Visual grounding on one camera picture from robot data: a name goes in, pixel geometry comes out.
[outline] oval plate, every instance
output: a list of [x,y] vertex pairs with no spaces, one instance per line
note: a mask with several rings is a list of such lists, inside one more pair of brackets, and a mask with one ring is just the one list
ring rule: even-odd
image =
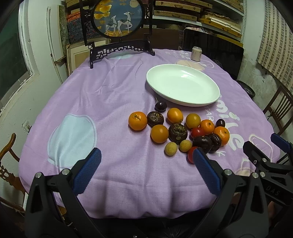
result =
[[183,106],[206,106],[220,96],[218,85],[209,76],[179,64],[152,67],[146,80],[158,95]]

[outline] chair back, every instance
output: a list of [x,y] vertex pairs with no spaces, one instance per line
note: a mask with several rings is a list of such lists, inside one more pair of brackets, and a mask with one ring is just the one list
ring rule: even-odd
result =
[[1,160],[2,158],[4,157],[4,155],[9,152],[13,158],[19,162],[19,158],[17,157],[17,155],[13,152],[12,150],[12,146],[15,142],[15,139],[16,139],[16,134],[13,133],[11,135],[11,139],[9,141],[9,143],[1,150],[0,152],[0,177],[2,179],[4,179],[5,181],[9,182],[9,184],[13,187],[15,187],[16,190],[19,190],[21,191],[23,194],[25,194],[25,189],[20,181],[20,178],[19,177],[15,177],[14,174],[12,173],[9,173],[7,171],[7,169],[1,164]]
[[[278,104],[276,109],[272,109],[273,103],[275,102],[275,100],[277,99],[278,95],[281,92],[283,93],[283,97],[280,103]],[[264,114],[266,114],[266,112],[269,111],[270,115],[268,116],[268,118],[273,117],[273,119],[275,120],[280,130],[278,135],[281,135],[292,122],[293,116],[287,121],[287,123],[284,126],[283,126],[283,123],[281,122],[281,120],[290,111],[292,107],[293,107],[293,95],[284,85],[280,85],[277,92],[275,93],[271,101],[269,102],[269,104],[263,110]]]

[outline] beverage can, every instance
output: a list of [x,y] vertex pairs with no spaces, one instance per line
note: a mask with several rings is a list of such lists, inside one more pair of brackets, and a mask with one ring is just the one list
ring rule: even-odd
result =
[[194,46],[192,48],[190,59],[194,61],[200,61],[201,54],[202,54],[202,49],[200,47]]

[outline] white deer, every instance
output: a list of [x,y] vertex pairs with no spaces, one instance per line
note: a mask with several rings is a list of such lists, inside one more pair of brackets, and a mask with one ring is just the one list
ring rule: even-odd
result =
[[115,17],[116,16],[111,17],[111,20],[107,23],[107,25],[106,25],[106,34],[108,34],[108,30],[109,30],[110,27],[114,28],[114,30],[113,30],[114,35],[116,34],[117,22],[115,20]]
[[127,33],[129,33],[129,28],[132,27],[132,24],[131,24],[131,22],[130,22],[130,21],[131,21],[130,14],[133,15],[134,13],[131,13],[131,12],[125,12],[124,15],[127,16],[127,19],[126,19],[126,20],[125,20],[125,19],[121,19],[121,20],[118,21],[118,33],[119,33],[119,34],[122,34],[122,32],[121,32],[121,30],[120,30],[120,26],[121,26],[122,24],[127,25]]

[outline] purple tablecloth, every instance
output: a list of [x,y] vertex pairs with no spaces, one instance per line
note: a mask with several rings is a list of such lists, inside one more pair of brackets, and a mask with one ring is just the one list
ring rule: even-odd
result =
[[[208,157],[224,169],[249,175],[254,166],[242,151],[251,141],[273,162],[280,150],[270,142],[272,126],[246,92],[212,60],[190,53],[155,50],[156,55],[123,51],[111,53],[89,68],[86,60],[56,91],[37,117],[23,147],[19,175],[29,191],[36,172],[58,174],[84,159],[93,147],[102,151],[102,162],[78,199],[91,217],[178,217],[211,205],[208,191],[186,154],[164,154],[163,144],[150,139],[151,128],[141,132],[128,127],[134,111],[154,110],[155,93],[146,82],[147,71],[159,64],[183,64],[203,71],[220,88],[220,98],[206,107],[178,107],[184,117],[197,113],[201,119],[223,118],[230,131],[229,143]],[[62,205],[59,194],[56,201]]]

